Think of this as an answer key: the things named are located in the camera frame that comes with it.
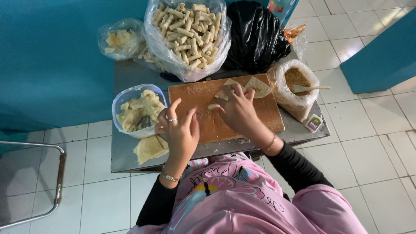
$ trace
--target white tile floor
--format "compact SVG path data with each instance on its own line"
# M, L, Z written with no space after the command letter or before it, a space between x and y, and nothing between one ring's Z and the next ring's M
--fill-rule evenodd
M416 6L416 0L300 0L290 24L306 22L306 61L322 85L319 107L331 136L296 147L350 202L369 233L416 234L416 77L389 90L353 94L338 68ZM62 204L9 234L126 234L156 174L111 174L111 120L33 132L32 142L68 152ZM256 162L289 197L267 158ZM0 156L0 223L52 207L58 158L26 148Z

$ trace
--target metal table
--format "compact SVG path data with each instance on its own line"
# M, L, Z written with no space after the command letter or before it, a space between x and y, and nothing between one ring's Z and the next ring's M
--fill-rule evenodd
M281 59L281 62L293 59L294 52L288 57ZM115 62L114 65L114 90L113 96L116 97L121 91L139 84L154 84L158 86L169 103L168 87L177 85L178 82L170 82L162 79L159 72L152 71L132 60ZM291 114L283 108L279 108L280 114L285 124L285 131L277 135L292 146L303 144L312 140L317 140L330 135L326 122L315 133L311 133L302 123L297 121ZM316 114L321 116L321 110L315 102L309 116ZM139 139L132 138L118 131L113 123L113 135L111 140L111 172L160 172L163 164L168 158L168 154L159 158L151 159L139 165L137 155L133 149L139 143ZM200 144L196 148L192 159L205 158L214 155L223 155L233 152L241 152L256 149L256 146L247 139L234 139L216 143Z

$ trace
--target wooden cutting board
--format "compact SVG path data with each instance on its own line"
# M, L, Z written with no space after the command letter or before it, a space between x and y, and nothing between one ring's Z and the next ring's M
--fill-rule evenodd
M254 76L260 81L270 86L267 74L248 75L233 77L234 81L240 83L243 87L249 79ZM218 142L230 139L242 138L243 136L230 129L215 110L209 110L208 105L215 103L215 94L227 79L211 80L204 82L189 83L184 85L175 85L169 87L170 102L181 98L182 102L176 108L178 120L181 120L186 112L198 106L196 112L200 128L199 143ZM282 117L280 116L275 98L272 93L264 98L255 98L253 106L260 120L273 132L285 130Z

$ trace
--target wooden spoon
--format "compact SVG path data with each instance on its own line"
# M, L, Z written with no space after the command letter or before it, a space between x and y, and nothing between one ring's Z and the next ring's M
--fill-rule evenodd
M303 87L300 85L292 85L293 87L293 93L295 92L304 92L304 91L309 91L309 90L330 90L331 87L330 86L315 86L315 87Z

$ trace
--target clear plastic bag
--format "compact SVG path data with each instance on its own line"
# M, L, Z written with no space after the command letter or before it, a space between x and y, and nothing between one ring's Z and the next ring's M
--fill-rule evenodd
M114 48L113 52L107 51L106 53L106 48L109 46L106 40L110 34L117 34L118 30L126 30L127 32L131 30L135 34L130 34L131 40L125 45L119 45L119 48ZM137 56L143 50L145 44L144 25L141 21L133 18L123 19L115 24L104 25L98 29L98 48L100 52L116 61L127 60Z
M204 4L210 9L212 13L221 12L221 29L219 31L217 40L214 46L218 48L218 52L215 55L215 62L205 69L194 68L186 65L175 53L171 52L164 44L161 32L157 29L157 25L153 21L153 14L159 8L159 3L162 2L165 7L175 9L176 6L183 2L186 8L192 8L192 4ZM228 50L231 46L231 20L226 16L227 7L223 0L149 0L146 13L144 16L144 27L146 29L146 42L149 50L160 60L163 66L170 70L184 82L194 82L200 80L206 76L209 76L217 72L223 65L227 58Z
M297 96L292 93L286 84L285 73L296 67L311 83L311 87L319 86L319 80L312 70L299 60L290 60L283 64L272 64L267 71L273 95L276 102L300 122L307 119L309 111L318 98L319 90L310 91L309 95Z

